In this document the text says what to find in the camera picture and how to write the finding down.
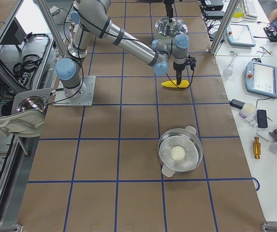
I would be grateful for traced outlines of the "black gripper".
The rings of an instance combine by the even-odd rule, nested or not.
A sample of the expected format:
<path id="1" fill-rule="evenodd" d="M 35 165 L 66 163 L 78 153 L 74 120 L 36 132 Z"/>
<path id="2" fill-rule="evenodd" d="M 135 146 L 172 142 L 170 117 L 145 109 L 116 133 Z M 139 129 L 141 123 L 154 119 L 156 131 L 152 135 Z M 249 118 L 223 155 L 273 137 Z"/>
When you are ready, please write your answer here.
<path id="1" fill-rule="evenodd" d="M 165 5 L 165 10 L 168 18 L 173 18 L 174 17 L 174 10 L 172 5 Z"/>
<path id="2" fill-rule="evenodd" d="M 176 85 L 181 84 L 182 72 L 185 70 L 186 66 L 190 66 L 190 69 L 194 72 L 196 68 L 196 58 L 187 55 L 184 58 L 175 58 L 173 61 L 173 69 L 176 73 Z"/>

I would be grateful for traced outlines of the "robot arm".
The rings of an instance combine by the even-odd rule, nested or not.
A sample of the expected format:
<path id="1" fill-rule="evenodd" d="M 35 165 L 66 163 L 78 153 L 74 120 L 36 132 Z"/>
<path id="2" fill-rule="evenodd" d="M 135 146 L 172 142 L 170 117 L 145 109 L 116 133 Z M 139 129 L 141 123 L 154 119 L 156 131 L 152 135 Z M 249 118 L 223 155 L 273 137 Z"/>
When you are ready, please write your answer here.
<path id="1" fill-rule="evenodd" d="M 163 3 L 165 5 L 167 17 L 169 19 L 173 18 L 174 17 L 173 5 L 174 5 L 175 1 L 174 0 L 164 0 Z"/>
<path id="2" fill-rule="evenodd" d="M 172 86 L 187 89 L 192 81 L 182 78 L 186 66 L 195 70 L 196 59 L 188 55 L 190 40 L 186 34 L 178 34 L 170 39 L 157 39 L 148 46 L 138 40 L 123 28 L 113 23 L 107 16 L 111 1 L 109 0 L 80 0 L 74 14 L 78 16 L 78 30 L 69 43 L 65 57 L 81 63 L 87 55 L 87 47 L 91 36 L 106 39 L 115 46 L 121 47 L 148 66 L 153 68 L 157 76 L 166 75 L 169 68 L 169 58 L 174 57 L 173 69 L 176 80 Z"/>

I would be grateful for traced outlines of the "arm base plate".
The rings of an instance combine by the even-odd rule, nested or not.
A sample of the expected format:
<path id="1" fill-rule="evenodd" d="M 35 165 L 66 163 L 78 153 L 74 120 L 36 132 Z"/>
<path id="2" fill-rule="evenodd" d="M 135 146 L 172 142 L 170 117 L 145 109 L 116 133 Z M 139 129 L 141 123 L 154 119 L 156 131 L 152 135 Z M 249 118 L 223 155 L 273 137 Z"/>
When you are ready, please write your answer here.
<path id="1" fill-rule="evenodd" d="M 93 105 L 94 89 L 96 83 L 96 76 L 84 76 L 83 83 L 80 83 L 73 89 L 65 88 L 61 81 L 59 81 L 58 88 L 62 91 L 57 91 L 53 101 L 54 106 L 58 107 L 76 107 Z"/>

